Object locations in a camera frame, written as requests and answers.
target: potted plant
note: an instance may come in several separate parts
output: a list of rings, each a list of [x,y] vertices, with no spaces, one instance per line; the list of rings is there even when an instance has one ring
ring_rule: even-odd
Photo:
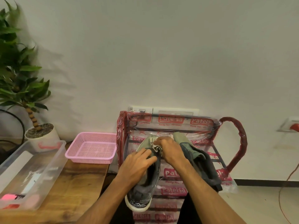
[[[35,72],[42,68],[31,65],[35,47],[20,43],[16,34],[20,30],[15,27],[20,9],[17,4],[13,8],[5,2],[8,11],[0,11],[0,106],[20,106],[26,110],[33,127],[26,131],[25,137],[35,148],[41,148],[40,139],[59,140],[53,124],[39,124],[34,116],[39,108],[48,110],[40,102],[51,95],[50,81],[35,77]]]

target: red cable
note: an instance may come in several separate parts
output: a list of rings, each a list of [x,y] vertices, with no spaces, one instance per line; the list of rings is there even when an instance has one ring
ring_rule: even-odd
[[[299,132],[299,124],[298,124],[298,123],[293,124],[293,125],[290,127],[290,129]],[[288,179],[286,180],[286,182],[284,183],[284,185],[281,187],[281,189],[280,189],[279,192],[278,192],[278,203],[279,203],[280,210],[281,210],[283,216],[286,218],[286,220],[288,221],[289,224],[291,224],[291,223],[290,223],[290,221],[288,220],[288,218],[286,217],[286,215],[284,214],[284,212],[283,212],[283,210],[282,210],[282,208],[281,208],[281,204],[280,204],[280,194],[281,194],[282,189],[283,189],[284,187],[286,187],[286,185],[287,185],[287,183],[288,183],[288,180],[291,178],[291,176],[293,175],[293,173],[295,173],[295,171],[296,171],[298,168],[299,168],[299,163],[298,163],[297,167],[293,170],[293,172],[289,175]]]

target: floor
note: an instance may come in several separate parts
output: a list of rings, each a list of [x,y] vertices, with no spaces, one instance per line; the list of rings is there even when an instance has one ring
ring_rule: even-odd
[[[279,208],[279,188],[239,186],[238,190],[237,194],[220,195],[247,224],[288,224]],[[284,188],[280,202],[289,221],[298,223],[299,188]]]

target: plant stem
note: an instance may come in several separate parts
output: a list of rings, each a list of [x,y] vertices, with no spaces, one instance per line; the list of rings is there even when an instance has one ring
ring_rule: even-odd
[[[29,107],[27,107],[27,108],[25,108],[25,109],[26,109],[26,112],[27,112],[28,115],[29,115],[29,118],[31,119],[31,121],[32,121],[32,123],[33,123],[33,126],[34,126],[35,130],[36,130],[36,131],[41,131],[42,128],[41,128],[41,126],[38,124],[37,119],[34,117],[34,115],[33,115],[33,111],[32,111]]]

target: shoe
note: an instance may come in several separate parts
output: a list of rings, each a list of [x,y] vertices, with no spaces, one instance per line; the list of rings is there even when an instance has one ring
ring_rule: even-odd
[[[185,157],[202,179],[217,192],[222,191],[221,179],[216,172],[210,155],[196,148],[183,133],[174,132],[173,139],[181,146]]]
[[[149,166],[145,176],[125,196],[127,207],[134,212],[144,212],[150,207],[159,180],[161,155],[159,148],[152,144],[157,138],[155,136],[147,137],[137,150],[140,151],[142,148],[150,149],[152,151],[151,156],[156,156],[157,161]]]

